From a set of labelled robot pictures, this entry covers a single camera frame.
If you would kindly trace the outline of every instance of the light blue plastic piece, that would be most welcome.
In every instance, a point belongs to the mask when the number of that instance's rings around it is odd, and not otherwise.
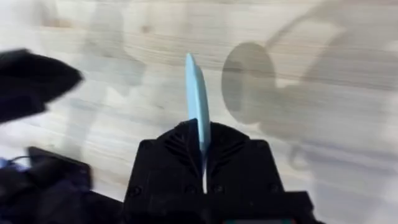
[[[210,115],[203,72],[196,65],[192,54],[187,54],[185,61],[185,79],[187,83],[188,115],[189,119],[196,118],[198,120],[199,149],[204,168],[207,149],[211,141]]]

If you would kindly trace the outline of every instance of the black cloth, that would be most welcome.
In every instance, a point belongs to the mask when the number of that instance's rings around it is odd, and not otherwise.
[[[59,60],[26,49],[0,53],[0,123],[44,112],[80,81],[80,72]]]

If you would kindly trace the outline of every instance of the wood grain surface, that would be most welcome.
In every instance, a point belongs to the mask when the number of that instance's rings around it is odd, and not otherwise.
[[[122,200],[139,142],[187,119],[184,58],[210,114],[270,142],[287,190],[327,223],[398,223],[398,1],[2,0],[0,47],[80,69],[73,93],[0,127],[0,156],[35,145],[89,163]]]

